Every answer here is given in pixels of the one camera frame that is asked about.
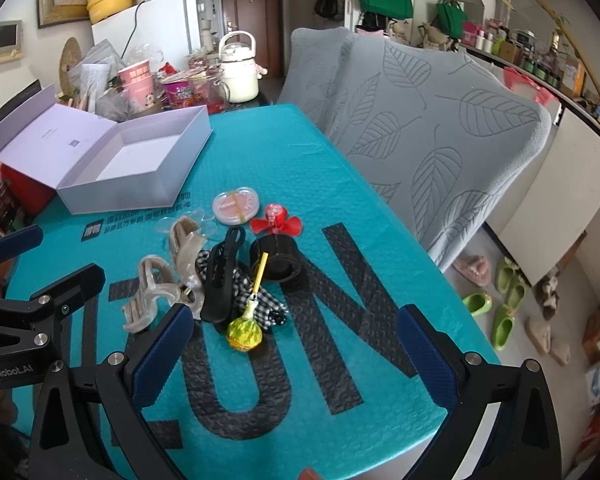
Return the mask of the right hand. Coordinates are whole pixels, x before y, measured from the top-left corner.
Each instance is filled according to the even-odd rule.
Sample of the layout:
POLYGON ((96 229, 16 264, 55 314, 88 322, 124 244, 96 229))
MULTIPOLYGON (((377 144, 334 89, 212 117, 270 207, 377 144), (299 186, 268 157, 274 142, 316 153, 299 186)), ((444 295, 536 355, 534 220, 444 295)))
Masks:
POLYGON ((306 467, 298 475, 298 480, 322 480, 322 476, 313 468, 306 467))

